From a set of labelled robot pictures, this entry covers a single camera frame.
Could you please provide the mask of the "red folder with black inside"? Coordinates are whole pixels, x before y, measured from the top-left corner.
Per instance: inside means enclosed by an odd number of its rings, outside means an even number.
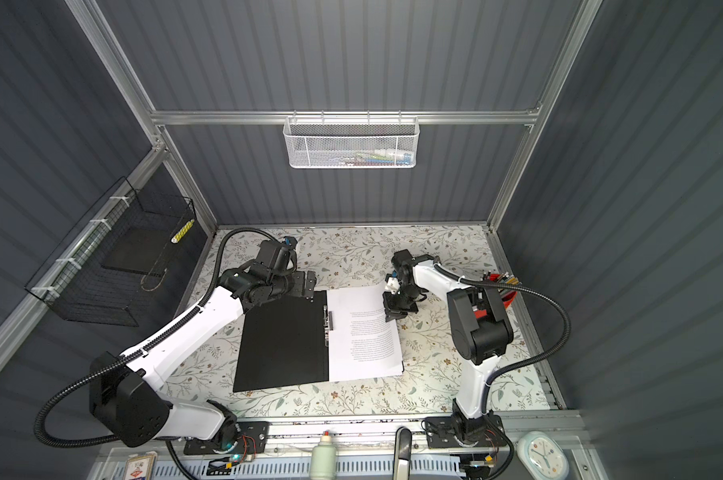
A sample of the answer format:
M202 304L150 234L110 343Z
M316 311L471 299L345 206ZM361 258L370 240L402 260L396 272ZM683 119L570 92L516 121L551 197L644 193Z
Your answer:
M312 300L283 298L247 313L233 392L331 382L328 291L317 291Z

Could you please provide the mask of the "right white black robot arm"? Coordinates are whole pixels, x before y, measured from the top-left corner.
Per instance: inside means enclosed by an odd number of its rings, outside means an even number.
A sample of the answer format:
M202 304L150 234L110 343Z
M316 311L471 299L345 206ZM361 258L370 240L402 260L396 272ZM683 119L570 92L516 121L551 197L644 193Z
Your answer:
M513 343L513 327L499 293L445 270L431 255L415 256L407 249L399 250L393 254L391 265L393 272L387 274L383 290L385 320L417 313L419 302L428 295L443 301L453 347L465 360L455 410L465 419L487 414L489 376Z

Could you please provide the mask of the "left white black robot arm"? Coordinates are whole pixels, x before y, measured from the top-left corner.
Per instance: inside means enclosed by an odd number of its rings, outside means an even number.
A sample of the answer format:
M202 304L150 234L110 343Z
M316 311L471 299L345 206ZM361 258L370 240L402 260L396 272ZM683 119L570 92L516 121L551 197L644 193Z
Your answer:
M161 389L192 353L253 308L288 296L312 297L316 276L299 270L297 245L293 237L268 238L254 259L236 268L216 268L199 301L126 350L125 365L91 384L93 416L128 447L187 438L208 442L219 452L234 450L241 431L229 408L215 400L171 398Z

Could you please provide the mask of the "printed paper sheet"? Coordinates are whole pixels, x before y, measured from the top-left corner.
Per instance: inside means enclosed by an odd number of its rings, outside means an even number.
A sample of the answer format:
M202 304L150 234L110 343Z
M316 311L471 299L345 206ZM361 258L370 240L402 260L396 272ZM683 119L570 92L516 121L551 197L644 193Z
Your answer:
M329 290L329 380L367 380L403 374L399 329L383 308L385 286Z

